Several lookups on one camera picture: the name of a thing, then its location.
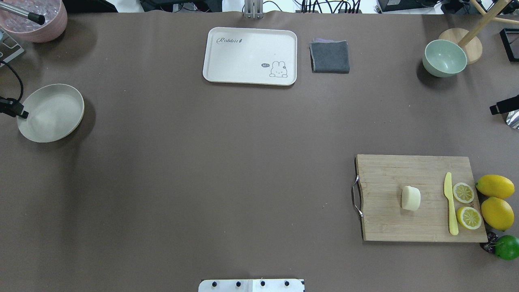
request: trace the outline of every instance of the ice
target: ice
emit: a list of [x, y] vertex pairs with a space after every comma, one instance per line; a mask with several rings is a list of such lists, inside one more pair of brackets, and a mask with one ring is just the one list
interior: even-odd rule
[[[29, 12], [45, 16], [45, 23], [48, 23], [58, 15], [61, 4], [61, 0], [14, 0], [6, 2]], [[9, 17], [4, 21], [5, 26], [15, 32], [31, 32], [41, 27], [41, 25], [21, 16], [9, 14]]]

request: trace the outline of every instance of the white tray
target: white tray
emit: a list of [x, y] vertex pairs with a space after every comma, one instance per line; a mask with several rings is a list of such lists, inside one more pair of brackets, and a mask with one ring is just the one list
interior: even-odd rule
[[297, 36], [291, 31], [213, 28], [203, 76], [211, 82], [291, 85], [297, 78]]

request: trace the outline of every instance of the lemon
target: lemon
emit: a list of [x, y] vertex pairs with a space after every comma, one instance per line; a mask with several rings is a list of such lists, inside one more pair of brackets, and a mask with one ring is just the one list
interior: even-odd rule
[[505, 231], [514, 223], [514, 211], [507, 201], [490, 197], [481, 204], [481, 215], [497, 230]]
[[478, 229], [481, 226], [480, 213], [471, 207], [461, 207], [456, 212], [458, 222], [465, 228], [470, 230]]
[[482, 176], [476, 182], [476, 189], [487, 197], [496, 198], [507, 198], [515, 191], [513, 182], [499, 175]]
[[454, 185], [453, 193], [456, 200], [462, 203], [470, 203], [474, 200], [474, 190], [466, 183], [459, 182]]

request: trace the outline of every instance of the metal rod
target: metal rod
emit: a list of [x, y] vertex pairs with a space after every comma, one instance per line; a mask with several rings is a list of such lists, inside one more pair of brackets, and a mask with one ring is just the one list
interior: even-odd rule
[[0, 9], [10, 12], [12, 14], [16, 14], [23, 18], [29, 18], [29, 11], [23, 10], [22, 8], [13, 6], [11, 4], [0, 1]]
[[12, 14], [18, 15], [18, 16], [21, 16], [23, 18], [27, 18], [33, 22], [38, 23], [39, 25], [43, 25], [45, 23], [45, 16], [24, 10], [20, 7], [16, 7], [14, 5], [5, 3], [1, 0], [0, 0], [0, 9], [10, 12]]

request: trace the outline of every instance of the dark purple fruit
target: dark purple fruit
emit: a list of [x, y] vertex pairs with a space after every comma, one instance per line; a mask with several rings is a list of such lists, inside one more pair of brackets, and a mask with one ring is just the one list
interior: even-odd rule
[[499, 237], [494, 232], [487, 231], [488, 242], [486, 242], [486, 243], [481, 242], [480, 243], [481, 248], [484, 249], [487, 253], [494, 254], [496, 252], [495, 242], [497, 241], [498, 238]]

